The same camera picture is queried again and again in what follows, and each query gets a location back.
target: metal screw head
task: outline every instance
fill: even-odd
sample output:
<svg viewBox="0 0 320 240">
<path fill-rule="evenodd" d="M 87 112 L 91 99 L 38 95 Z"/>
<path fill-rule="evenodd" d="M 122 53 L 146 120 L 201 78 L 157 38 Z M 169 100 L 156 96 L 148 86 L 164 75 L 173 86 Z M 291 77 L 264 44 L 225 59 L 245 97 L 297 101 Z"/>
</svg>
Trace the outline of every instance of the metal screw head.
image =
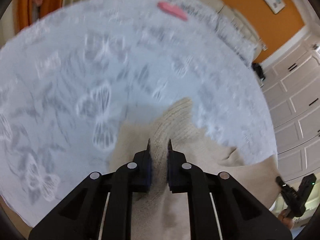
<svg viewBox="0 0 320 240">
<path fill-rule="evenodd" d="M 221 172 L 219 176 L 220 176 L 221 179 L 229 179 L 230 178 L 229 173 L 227 173 L 225 171 Z"/>
<path fill-rule="evenodd" d="M 93 172 L 90 174 L 90 179 L 97 179 L 100 177 L 100 174 L 98 172 Z"/>
<path fill-rule="evenodd" d="M 191 169 L 192 165 L 190 163 L 183 163 L 181 167 L 185 170 Z"/>
<path fill-rule="evenodd" d="M 135 169 L 138 165 L 136 163 L 128 163 L 127 167 L 129 169 Z"/>
</svg>

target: orange wall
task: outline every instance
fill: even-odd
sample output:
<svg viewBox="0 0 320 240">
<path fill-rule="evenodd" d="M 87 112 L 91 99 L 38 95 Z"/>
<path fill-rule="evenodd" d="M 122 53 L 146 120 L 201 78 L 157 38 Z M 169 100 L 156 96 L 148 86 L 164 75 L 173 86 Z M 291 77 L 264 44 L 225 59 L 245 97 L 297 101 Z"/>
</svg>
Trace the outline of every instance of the orange wall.
<svg viewBox="0 0 320 240">
<path fill-rule="evenodd" d="M 303 20 L 292 0 L 283 0 L 286 7 L 274 14 L 264 0 L 223 0 L 228 6 L 238 9 L 254 26 L 268 46 L 256 62 L 262 62 L 303 26 Z"/>
</svg>

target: human hand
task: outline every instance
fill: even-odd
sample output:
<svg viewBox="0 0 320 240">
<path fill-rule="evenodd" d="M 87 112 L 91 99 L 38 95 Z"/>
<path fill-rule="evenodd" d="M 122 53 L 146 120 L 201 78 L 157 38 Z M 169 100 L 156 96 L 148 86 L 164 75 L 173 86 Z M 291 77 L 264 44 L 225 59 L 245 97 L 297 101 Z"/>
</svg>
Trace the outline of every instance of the human hand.
<svg viewBox="0 0 320 240">
<path fill-rule="evenodd" d="M 286 215 L 287 209 L 284 209 L 281 211 L 281 213 L 278 215 L 278 219 L 281 221 L 282 224 L 284 224 L 288 229 L 292 229 L 294 222 L 291 218 L 284 217 Z"/>
</svg>

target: white cabinet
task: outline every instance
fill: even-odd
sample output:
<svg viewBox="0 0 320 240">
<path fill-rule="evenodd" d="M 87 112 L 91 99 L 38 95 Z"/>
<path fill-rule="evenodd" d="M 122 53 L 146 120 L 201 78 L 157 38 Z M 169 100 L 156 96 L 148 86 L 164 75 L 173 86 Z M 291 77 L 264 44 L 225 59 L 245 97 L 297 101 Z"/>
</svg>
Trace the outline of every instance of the white cabinet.
<svg viewBox="0 0 320 240">
<path fill-rule="evenodd" d="M 320 56 L 311 35 L 265 72 L 262 87 L 285 181 L 320 168 Z"/>
<path fill-rule="evenodd" d="M 320 137 L 278 155 L 278 169 L 285 181 L 320 169 Z"/>
</svg>

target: floral pattern bedspread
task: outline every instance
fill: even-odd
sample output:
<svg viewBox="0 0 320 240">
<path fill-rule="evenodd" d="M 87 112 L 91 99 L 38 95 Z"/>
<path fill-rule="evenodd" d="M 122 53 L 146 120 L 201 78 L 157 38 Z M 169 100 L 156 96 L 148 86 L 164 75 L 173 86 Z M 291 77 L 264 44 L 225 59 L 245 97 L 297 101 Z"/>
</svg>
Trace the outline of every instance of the floral pattern bedspread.
<svg viewBox="0 0 320 240">
<path fill-rule="evenodd" d="M 194 124 L 246 164 L 276 154 L 254 73 L 206 25 L 159 1 L 77 3 L 0 51 L 0 194 L 27 224 L 92 171 L 108 172 L 124 120 L 151 122 L 183 97 Z"/>
</svg>

